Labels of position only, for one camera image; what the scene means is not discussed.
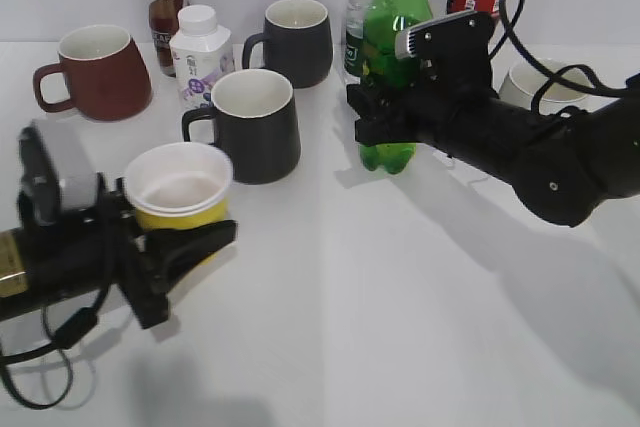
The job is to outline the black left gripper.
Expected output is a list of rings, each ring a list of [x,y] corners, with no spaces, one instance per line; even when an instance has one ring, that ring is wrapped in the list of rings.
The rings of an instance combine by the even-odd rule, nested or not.
[[[97,292],[89,306],[80,308],[60,328],[91,330],[110,288],[116,284],[144,329],[169,319],[167,297],[181,280],[236,239],[237,222],[222,220],[200,227],[143,231],[121,189],[109,192],[98,176],[96,204],[66,214],[56,224],[60,248],[56,265],[47,270],[58,282],[51,295],[75,297]]]

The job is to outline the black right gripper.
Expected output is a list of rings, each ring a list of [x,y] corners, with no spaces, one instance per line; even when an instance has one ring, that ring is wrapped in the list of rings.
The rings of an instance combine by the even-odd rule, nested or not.
[[[432,55],[416,83],[400,97],[348,84],[348,105],[357,114],[355,140],[363,146],[416,139],[453,157],[500,155],[500,100],[486,47]]]

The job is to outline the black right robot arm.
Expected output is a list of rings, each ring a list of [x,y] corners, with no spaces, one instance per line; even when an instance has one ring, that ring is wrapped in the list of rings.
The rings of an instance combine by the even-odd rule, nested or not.
[[[575,227],[639,193],[639,101],[541,115],[499,99],[486,50],[445,55],[404,88],[346,88],[363,146],[421,143],[495,177],[542,220]]]

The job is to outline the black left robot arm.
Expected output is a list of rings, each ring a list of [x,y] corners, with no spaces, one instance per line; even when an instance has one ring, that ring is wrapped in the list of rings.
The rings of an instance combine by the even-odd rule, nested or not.
[[[33,201],[18,195],[20,225],[1,235],[3,243],[17,247],[16,254],[1,255],[2,275],[17,274],[15,280],[1,280],[2,319],[100,289],[105,263],[112,260],[113,283],[140,326],[150,329],[168,320],[171,290],[236,239],[237,223],[228,219],[186,230],[143,228],[124,196],[123,180],[101,195],[109,203],[111,244],[104,240],[97,208],[61,214],[55,223],[41,225]]]

